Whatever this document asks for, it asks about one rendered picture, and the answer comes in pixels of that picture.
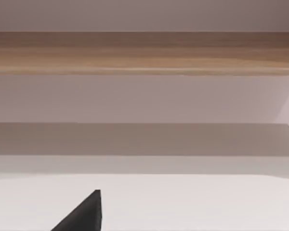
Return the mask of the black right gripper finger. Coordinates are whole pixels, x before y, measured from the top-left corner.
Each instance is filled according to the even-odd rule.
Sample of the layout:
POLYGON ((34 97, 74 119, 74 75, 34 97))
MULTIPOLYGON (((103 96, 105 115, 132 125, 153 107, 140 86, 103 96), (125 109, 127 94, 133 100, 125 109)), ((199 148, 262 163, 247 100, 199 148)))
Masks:
POLYGON ((102 231, 101 190, 94 190, 51 231, 102 231))

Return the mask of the wooden open shelf unit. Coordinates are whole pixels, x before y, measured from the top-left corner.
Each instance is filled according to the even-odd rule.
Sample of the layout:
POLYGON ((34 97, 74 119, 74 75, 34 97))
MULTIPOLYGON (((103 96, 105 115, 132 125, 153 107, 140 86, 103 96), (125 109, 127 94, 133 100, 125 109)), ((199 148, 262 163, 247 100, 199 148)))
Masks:
POLYGON ((0 172, 289 178, 289 32, 0 32, 0 172))

